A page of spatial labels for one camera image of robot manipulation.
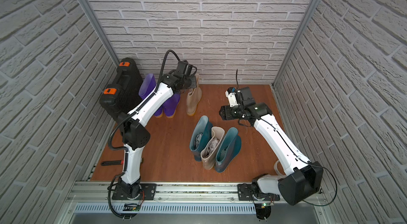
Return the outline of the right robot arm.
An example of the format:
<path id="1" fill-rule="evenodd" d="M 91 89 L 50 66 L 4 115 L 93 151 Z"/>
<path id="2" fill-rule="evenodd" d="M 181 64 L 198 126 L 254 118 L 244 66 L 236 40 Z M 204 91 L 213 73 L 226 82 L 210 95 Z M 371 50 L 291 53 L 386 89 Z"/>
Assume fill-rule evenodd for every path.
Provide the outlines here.
<path id="1" fill-rule="evenodd" d="M 222 106 L 219 115 L 223 120 L 247 120 L 264 137 L 280 161 L 283 178 L 264 175 L 256 183 L 262 193 L 282 196 L 291 206 L 307 199 L 320 189 L 323 167 L 312 163 L 288 138 L 271 110 L 264 103 L 249 107 Z"/>

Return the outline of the teal rain boot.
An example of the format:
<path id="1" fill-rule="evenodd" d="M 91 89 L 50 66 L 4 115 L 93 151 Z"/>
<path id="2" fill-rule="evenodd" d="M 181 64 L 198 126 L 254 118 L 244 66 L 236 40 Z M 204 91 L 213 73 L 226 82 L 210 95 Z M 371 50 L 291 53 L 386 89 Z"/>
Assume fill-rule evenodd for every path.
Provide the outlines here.
<path id="1" fill-rule="evenodd" d="M 231 127 L 216 154 L 215 171 L 218 173 L 224 172 L 231 161 L 240 153 L 242 148 L 242 140 L 238 135 L 238 129 Z"/>
<path id="2" fill-rule="evenodd" d="M 201 161 L 201 152 L 212 138 L 212 127 L 208 116 L 204 115 L 199 119 L 189 145 L 195 161 Z"/>

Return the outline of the black tool case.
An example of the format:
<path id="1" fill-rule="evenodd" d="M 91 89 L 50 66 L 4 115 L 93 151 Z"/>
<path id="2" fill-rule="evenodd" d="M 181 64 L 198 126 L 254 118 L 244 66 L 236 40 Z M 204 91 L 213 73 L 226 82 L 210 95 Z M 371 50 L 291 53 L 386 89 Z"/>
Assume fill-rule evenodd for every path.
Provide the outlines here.
<path id="1" fill-rule="evenodd" d="M 124 58 L 116 69 L 116 76 L 108 84 L 99 98 L 100 105 L 119 123 L 129 111 L 142 102 L 139 90 L 143 79 L 136 62 L 131 58 Z"/>

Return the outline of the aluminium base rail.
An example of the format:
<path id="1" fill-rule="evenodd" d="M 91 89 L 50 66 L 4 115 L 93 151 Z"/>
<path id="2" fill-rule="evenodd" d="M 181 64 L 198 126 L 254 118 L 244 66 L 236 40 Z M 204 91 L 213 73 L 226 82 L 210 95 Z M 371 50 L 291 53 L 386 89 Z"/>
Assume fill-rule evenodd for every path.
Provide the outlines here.
<path id="1" fill-rule="evenodd" d="M 146 203 L 286 203 L 280 201 L 240 201 L 237 185 L 242 183 L 142 182 L 157 184 L 153 200 Z M 108 202 L 109 182 L 76 182 L 68 193 L 69 202 Z"/>

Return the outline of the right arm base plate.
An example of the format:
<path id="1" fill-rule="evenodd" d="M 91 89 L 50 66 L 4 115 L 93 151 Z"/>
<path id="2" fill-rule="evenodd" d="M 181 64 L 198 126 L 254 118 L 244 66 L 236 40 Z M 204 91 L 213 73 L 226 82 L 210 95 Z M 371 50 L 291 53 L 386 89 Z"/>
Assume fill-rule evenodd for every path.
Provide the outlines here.
<path id="1" fill-rule="evenodd" d="M 256 183 L 238 184 L 237 194 L 240 201 L 280 201 L 280 195 L 263 193 Z"/>

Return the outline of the beige rain boot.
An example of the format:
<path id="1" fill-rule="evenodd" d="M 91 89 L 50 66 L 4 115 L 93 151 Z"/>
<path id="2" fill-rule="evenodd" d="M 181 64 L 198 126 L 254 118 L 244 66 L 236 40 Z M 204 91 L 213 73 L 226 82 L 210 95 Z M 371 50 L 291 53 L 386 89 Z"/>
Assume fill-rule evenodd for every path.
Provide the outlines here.
<path id="1" fill-rule="evenodd" d="M 200 75 L 196 74 L 196 87 L 194 89 L 191 89 L 190 92 L 187 94 L 187 100 L 186 100 L 186 105 L 187 105 L 187 115 L 193 116 L 195 115 L 197 105 L 201 100 L 202 97 L 202 90 L 199 86 L 199 81 L 200 81 Z"/>
<path id="2" fill-rule="evenodd" d="M 206 170 L 215 166 L 216 154 L 224 139 L 225 130 L 221 127 L 212 127 L 211 136 L 208 144 L 200 153 L 203 168 Z"/>

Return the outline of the clear tape roll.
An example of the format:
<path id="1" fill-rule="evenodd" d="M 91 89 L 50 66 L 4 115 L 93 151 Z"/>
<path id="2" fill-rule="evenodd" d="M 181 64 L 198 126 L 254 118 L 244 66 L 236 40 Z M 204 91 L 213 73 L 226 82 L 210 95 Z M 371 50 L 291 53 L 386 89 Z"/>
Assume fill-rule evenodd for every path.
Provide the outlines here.
<path id="1" fill-rule="evenodd" d="M 285 174 L 285 172 L 284 172 L 284 170 L 283 170 L 283 167 L 282 167 L 282 165 L 281 165 L 281 163 L 280 163 L 279 160 L 277 160 L 277 161 L 274 163 L 273 168 L 274 168 L 276 174 L 277 174 L 279 177 L 286 177 L 286 174 Z"/>

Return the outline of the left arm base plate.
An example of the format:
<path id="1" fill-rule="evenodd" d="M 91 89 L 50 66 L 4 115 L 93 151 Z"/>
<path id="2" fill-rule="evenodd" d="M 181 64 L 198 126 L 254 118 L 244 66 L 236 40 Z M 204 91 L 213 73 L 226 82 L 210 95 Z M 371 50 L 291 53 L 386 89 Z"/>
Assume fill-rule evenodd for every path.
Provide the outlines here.
<path id="1" fill-rule="evenodd" d="M 155 196 L 157 184 L 141 183 L 141 184 L 117 184 L 112 192 L 113 200 L 153 200 Z"/>

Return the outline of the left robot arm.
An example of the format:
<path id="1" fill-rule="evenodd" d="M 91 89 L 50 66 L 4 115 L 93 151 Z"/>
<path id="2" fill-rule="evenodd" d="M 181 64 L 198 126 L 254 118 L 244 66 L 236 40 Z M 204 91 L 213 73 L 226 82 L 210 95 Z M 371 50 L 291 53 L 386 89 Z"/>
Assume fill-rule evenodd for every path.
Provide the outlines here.
<path id="1" fill-rule="evenodd" d="M 148 94 L 141 104 L 131 110 L 128 115 L 124 115 L 119 119 L 118 126 L 111 133 L 113 136 L 117 130 L 120 130 L 124 145 L 114 147 L 111 143 L 112 138 L 108 140 L 110 149 L 125 151 L 123 171 L 118 175 L 116 190 L 121 189 L 126 197 L 130 199 L 136 198 L 141 193 L 140 167 L 142 153 L 151 137 L 151 134 L 146 129 L 149 120 L 159 107 L 180 90 L 197 89 L 199 86 L 199 77 L 197 75 L 178 77 L 165 74 L 162 78 L 163 81 Z"/>

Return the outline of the red pipe wrench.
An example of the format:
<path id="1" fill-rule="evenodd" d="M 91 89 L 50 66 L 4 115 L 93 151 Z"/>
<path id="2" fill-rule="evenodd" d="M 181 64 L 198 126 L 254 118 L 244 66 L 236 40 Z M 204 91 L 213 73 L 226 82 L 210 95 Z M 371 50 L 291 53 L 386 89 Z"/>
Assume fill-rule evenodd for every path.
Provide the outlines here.
<path id="1" fill-rule="evenodd" d="M 107 160 L 101 163 L 101 166 L 114 166 L 114 165 L 123 165 L 124 160 Z"/>

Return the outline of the purple rain boot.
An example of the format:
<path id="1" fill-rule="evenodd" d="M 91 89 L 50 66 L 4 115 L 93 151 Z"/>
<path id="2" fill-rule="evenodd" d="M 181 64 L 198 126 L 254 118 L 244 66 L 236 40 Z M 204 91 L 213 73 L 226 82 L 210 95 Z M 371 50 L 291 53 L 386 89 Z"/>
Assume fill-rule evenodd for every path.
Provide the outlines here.
<path id="1" fill-rule="evenodd" d="M 174 117 L 180 99 L 181 99 L 180 94 L 175 93 L 173 96 L 171 96 L 168 100 L 166 100 L 163 103 L 164 114 L 167 118 Z"/>
<path id="2" fill-rule="evenodd" d="M 147 74 L 140 89 L 139 96 L 142 100 L 146 99 L 148 95 L 156 88 L 156 80 L 153 74 Z M 160 118 L 163 116 L 163 106 L 154 113 L 154 116 Z"/>

